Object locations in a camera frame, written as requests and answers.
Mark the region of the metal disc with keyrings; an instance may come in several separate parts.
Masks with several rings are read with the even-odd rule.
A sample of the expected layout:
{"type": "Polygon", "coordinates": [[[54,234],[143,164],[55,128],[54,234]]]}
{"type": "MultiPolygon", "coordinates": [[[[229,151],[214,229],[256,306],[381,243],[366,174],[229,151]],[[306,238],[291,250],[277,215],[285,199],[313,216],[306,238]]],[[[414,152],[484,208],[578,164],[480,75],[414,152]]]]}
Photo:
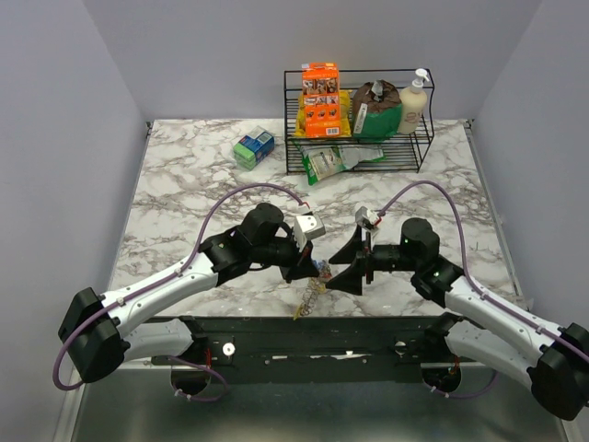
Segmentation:
{"type": "Polygon", "coordinates": [[[332,271],[329,263],[322,260],[323,267],[319,270],[318,278],[310,278],[307,282],[301,303],[297,308],[301,309],[301,316],[298,319],[309,316],[317,304],[320,295],[326,294],[326,282],[331,279],[332,271]]]}

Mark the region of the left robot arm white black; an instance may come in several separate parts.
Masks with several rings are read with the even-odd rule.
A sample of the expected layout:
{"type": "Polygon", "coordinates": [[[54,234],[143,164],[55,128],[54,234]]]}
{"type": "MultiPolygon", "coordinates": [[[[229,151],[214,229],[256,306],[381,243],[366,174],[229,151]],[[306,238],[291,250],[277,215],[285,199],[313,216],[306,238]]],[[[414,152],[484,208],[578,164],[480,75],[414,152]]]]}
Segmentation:
{"type": "Polygon", "coordinates": [[[318,276],[312,241],[325,233],[319,216],[303,211],[288,226],[283,212],[258,204],[237,226],[206,238],[167,269],[123,289],[98,295],[88,287],[74,295],[58,336],[82,382],[105,378],[123,362],[150,356],[176,356],[197,362],[204,342],[185,320],[153,321],[181,300],[209,291],[248,272],[252,265],[279,268],[283,280],[318,276]]]}

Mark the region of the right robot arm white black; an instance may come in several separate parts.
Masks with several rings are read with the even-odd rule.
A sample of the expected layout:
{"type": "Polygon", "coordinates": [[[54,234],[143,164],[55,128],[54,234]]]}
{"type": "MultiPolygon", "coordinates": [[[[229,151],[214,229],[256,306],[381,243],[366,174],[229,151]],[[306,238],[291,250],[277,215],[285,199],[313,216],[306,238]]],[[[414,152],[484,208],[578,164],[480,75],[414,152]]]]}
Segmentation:
{"type": "Polygon", "coordinates": [[[410,272],[424,299],[450,309],[442,329],[423,338],[433,360],[451,354],[480,362],[528,388],[535,400],[561,420],[572,421],[588,405],[588,331],[562,327],[493,294],[444,258],[440,239],[423,218],[405,221],[397,245],[374,245],[356,227],[330,259],[345,270],[328,282],[331,290],[355,296],[376,272],[410,272]]]}

